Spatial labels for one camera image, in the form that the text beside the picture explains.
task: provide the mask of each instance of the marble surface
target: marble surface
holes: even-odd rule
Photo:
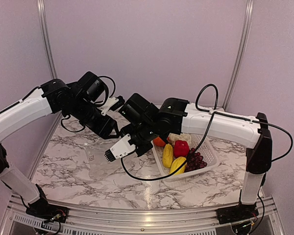
[[[127,124],[118,113],[109,115],[119,127]],[[73,118],[65,125],[72,130],[81,128]],[[237,202],[243,186],[245,150],[234,142],[209,140],[220,160],[212,171],[174,182],[142,182],[130,178],[120,161],[106,161],[105,150],[117,140],[102,140],[87,128],[70,133],[58,126],[32,181],[49,199],[97,207],[181,209]],[[124,164],[135,176],[160,176],[152,151],[140,158],[127,156]]]

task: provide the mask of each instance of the white basket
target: white basket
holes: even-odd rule
[[[191,134],[191,136],[192,136],[192,145],[190,146],[190,148],[195,148],[199,144],[199,142],[201,141],[202,135]],[[160,174],[162,176],[165,176],[165,175],[169,174],[170,169],[164,167],[162,164],[163,150],[164,150],[164,147],[153,146],[153,148],[152,148],[152,151],[155,156]],[[185,172],[185,173],[182,173],[179,175],[173,175],[173,176],[166,178],[165,180],[174,181],[174,180],[182,179],[185,177],[190,177],[193,175],[202,174],[202,173],[205,173],[206,171],[211,170],[212,168],[219,165],[218,157],[217,157],[214,149],[212,148],[210,142],[207,139],[205,139],[204,143],[201,145],[201,147],[199,147],[197,152],[200,152],[201,155],[204,157],[203,160],[207,163],[207,166],[205,168]]]

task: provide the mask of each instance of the wall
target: wall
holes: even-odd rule
[[[116,94],[138,92],[157,104],[195,101],[215,83],[222,105],[245,15],[242,0],[46,0],[50,43],[59,78],[86,71],[107,75]],[[206,92],[201,104],[212,105]]]
[[[0,110],[51,79],[37,1],[0,0]],[[54,117],[35,121],[7,138],[8,160],[27,174]],[[11,192],[0,182],[0,223]]]
[[[252,26],[230,112],[267,114],[294,138],[294,0],[256,0]],[[288,137],[272,130],[276,157]],[[287,235],[294,234],[294,148],[274,162],[264,187],[273,194]]]

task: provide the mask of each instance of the bell pepper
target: bell pepper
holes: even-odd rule
[[[173,154],[176,158],[186,157],[189,151],[190,148],[186,141],[175,141]]]

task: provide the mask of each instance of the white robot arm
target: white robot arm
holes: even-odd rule
[[[95,102],[104,91],[105,102]],[[50,205],[42,189],[7,162],[2,141],[27,124],[59,111],[62,111],[63,116],[74,116],[81,125],[87,126],[103,139],[118,138],[120,133],[117,123],[106,113],[123,104],[121,96],[108,97],[106,84],[93,73],[87,72],[77,82],[70,84],[65,84],[60,79],[49,81],[0,111],[0,180],[28,202],[28,214],[55,216],[57,210],[65,212],[67,208]]]
[[[240,143],[247,149],[240,206],[217,211],[219,221],[228,223],[243,219],[244,215],[249,218],[252,213],[258,214],[255,209],[257,194],[271,167],[272,157],[272,140],[268,126],[263,124],[267,123],[264,114],[259,113],[256,117],[234,115],[201,106],[197,108],[194,103],[177,98],[167,99],[158,109],[139,94],[134,94],[119,112],[131,124],[121,129],[123,138],[106,151],[110,161],[133,152],[141,156],[152,148],[150,141],[158,136],[166,141],[169,133],[203,135],[213,116],[209,136]]]

